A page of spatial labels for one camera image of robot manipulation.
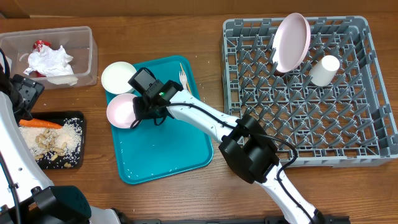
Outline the large pink plate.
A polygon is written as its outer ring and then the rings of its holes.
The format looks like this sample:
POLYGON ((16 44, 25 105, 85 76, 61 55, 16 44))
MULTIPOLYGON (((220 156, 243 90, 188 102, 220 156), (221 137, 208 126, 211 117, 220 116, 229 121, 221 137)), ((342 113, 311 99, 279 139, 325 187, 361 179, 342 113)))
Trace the large pink plate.
POLYGON ((289 14, 279 25, 272 48, 275 54, 272 61, 276 70, 287 73, 297 68, 304 60, 310 45, 310 26, 299 13, 289 14))

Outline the white plastic cup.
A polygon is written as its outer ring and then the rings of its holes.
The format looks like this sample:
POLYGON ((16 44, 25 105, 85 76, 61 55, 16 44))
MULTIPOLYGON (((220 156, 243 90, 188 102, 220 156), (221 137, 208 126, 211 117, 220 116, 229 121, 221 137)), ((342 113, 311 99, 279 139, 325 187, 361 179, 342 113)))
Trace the white plastic cup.
POLYGON ((309 71, 311 82, 316 86, 327 86, 339 68, 340 61, 333 55, 326 55, 309 71))

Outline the teal plastic tray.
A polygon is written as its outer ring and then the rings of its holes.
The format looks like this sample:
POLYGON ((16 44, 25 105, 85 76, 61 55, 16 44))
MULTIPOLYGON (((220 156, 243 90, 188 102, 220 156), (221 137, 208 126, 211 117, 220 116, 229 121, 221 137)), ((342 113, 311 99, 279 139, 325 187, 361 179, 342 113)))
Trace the teal plastic tray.
POLYGON ((111 127, 120 178, 141 184, 207 166, 211 138, 183 121, 167 118, 160 126, 143 120, 136 129, 111 127))

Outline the white bowl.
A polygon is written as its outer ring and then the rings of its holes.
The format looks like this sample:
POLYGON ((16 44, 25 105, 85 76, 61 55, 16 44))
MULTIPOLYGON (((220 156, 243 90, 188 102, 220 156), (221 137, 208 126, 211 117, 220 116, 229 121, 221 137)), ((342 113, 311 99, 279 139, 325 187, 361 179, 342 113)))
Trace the white bowl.
POLYGON ((128 81, 136 72, 135 67, 128 62, 114 62, 104 69, 101 84, 107 92, 114 95, 132 93, 134 88, 128 81))

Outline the orange carrot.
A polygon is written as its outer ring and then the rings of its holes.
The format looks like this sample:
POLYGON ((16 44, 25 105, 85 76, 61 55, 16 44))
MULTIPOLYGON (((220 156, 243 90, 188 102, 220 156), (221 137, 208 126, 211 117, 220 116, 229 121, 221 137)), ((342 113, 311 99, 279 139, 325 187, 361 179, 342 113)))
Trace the orange carrot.
POLYGON ((21 126, 30 127, 30 128, 49 128, 49 129, 61 129, 62 128, 62 125, 59 125, 57 123, 53 123, 50 121, 44 121, 41 119, 31 119, 31 120, 21 119, 19 121, 19 124, 21 126))

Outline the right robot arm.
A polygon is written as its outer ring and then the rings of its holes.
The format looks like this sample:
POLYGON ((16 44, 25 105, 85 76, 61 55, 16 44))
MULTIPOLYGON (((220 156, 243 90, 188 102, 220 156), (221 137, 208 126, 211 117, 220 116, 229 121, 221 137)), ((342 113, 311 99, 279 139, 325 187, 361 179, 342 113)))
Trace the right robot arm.
POLYGON ((144 119, 184 121, 212 137, 219 144, 229 168, 249 184, 260 185, 278 205, 288 223, 324 223, 323 214, 307 202, 286 176, 286 165, 277 155, 279 142, 298 156, 291 143, 268 135, 259 122, 247 114, 242 118, 224 114, 195 98, 181 84, 162 83, 145 67, 128 81, 140 94, 134 98, 136 128, 144 119))

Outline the grey dishwasher rack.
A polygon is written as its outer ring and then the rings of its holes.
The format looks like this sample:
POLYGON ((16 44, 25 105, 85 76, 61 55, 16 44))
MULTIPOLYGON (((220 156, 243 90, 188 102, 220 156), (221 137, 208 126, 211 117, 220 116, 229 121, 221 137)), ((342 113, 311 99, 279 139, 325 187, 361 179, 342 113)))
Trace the grey dishwasher rack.
POLYGON ((267 134, 294 144, 294 166, 379 166, 397 157, 397 127, 367 20, 311 17, 303 62, 279 74, 272 61, 281 19, 223 24, 226 113, 256 118, 267 134), (327 86, 309 71, 326 55, 340 61, 327 86))

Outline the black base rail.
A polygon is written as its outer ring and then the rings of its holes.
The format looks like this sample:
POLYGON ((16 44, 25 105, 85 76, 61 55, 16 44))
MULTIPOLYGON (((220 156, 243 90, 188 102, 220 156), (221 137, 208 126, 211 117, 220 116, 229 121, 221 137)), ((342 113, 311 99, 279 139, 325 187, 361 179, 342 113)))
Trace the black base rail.
MULTIPOLYGON (((265 217, 263 219, 225 219, 225 220, 169 220, 162 221, 159 219, 132 220, 133 224, 287 224, 282 216, 265 217)), ((350 224, 349 217, 326 216, 326 224, 350 224)))

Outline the pink bowl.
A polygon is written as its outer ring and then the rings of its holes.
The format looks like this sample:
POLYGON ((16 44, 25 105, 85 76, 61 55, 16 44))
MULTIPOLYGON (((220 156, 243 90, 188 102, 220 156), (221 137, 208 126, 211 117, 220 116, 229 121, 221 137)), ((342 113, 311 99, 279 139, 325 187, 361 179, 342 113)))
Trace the pink bowl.
POLYGON ((124 93, 115 96, 108 104, 106 116, 108 121, 116 128, 129 129, 136 120, 133 99, 136 95, 124 93))

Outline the white plastic fork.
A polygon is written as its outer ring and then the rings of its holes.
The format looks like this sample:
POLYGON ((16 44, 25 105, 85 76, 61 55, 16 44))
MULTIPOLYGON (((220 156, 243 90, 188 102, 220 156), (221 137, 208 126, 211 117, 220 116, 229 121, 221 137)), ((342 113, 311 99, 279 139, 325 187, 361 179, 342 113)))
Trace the white plastic fork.
POLYGON ((180 83, 181 83, 182 86, 183 86, 183 89, 184 89, 184 90, 188 90, 188 86, 187 86, 187 76, 186 76, 186 74, 184 74, 183 71, 179 71, 179 80, 180 80, 180 83))

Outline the pile of peanuts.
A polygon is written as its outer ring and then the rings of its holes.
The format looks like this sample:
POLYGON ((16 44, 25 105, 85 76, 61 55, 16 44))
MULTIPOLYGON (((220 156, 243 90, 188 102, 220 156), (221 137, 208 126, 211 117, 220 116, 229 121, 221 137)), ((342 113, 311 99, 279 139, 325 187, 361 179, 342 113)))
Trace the pile of peanuts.
POLYGON ((61 129, 44 129, 34 138, 33 155, 36 161, 66 159, 72 155, 75 143, 71 135, 61 129))

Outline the clear plastic bin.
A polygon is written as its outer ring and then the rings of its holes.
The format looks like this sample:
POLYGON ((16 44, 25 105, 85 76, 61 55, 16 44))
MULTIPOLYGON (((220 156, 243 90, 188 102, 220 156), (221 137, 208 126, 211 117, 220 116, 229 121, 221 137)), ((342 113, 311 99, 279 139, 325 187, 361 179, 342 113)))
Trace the clear plastic bin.
POLYGON ((46 90, 90 86, 97 83, 98 48, 88 26, 62 27, 54 29, 26 30, 1 34, 1 49, 7 57, 11 76, 15 74, 33 79, 44 85, 46 90), (38 77, 32 72, 24 74, 28 68, 28 56, 36 41, 51 43, 54 50, 63 47, 73 57, 69 63, 73 75, 64 77, 38 77))

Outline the red snack wrapper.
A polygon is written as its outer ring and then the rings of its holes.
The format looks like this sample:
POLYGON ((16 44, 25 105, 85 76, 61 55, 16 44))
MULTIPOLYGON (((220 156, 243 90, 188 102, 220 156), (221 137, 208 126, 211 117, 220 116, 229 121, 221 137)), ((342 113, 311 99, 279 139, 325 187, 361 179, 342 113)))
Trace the red snack wrapper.
POLYGON ((25 75, 30 75, 31 73, 34 73, 36 77, 39 77, 39 78, 45 77, 45 75, 41 74, 40 72, 34 70, 31 67, 32 59, 35 57, 36 54, 38 54, 42 50, 43 46, 50 47, 51 43, 44 41, 44 40, 37 40, 33 44, 32 52, 29 54, 28 59, 27 59, 28 67, 24 70, 25 75))

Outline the white napkin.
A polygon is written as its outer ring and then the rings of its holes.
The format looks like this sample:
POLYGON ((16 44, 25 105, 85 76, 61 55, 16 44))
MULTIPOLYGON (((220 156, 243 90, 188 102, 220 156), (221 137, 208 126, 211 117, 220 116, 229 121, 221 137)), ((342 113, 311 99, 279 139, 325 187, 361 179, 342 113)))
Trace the white napkin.
POLYGON ((58 50, 43 46, 42 50, 32 59, 31 67, 47 77, 50 83, 55 85, 77 84, 78 79, 70 62, 73 60, 61 45, 58 50))

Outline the wooden chopstick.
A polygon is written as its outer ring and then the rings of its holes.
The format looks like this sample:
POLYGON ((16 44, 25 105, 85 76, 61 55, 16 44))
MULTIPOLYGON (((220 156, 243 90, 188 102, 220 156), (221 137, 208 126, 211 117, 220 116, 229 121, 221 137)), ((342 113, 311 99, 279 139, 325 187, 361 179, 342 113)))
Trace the wooden chopstick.
MULTIPOLYGON (((181 71, 183 71, 184 74, 186 74, 186 73, 185 73, 185 70, 183 69, 183 66, 182 66, 181 63, 180 63, 180 68, 181 68, 181 71)), ((191 93, 192 91, 191 91, 191 89, 190 89, 190 85, 188 84, 188 78, 187 78, 187 86, 188 86, 188 91, 191 93)))

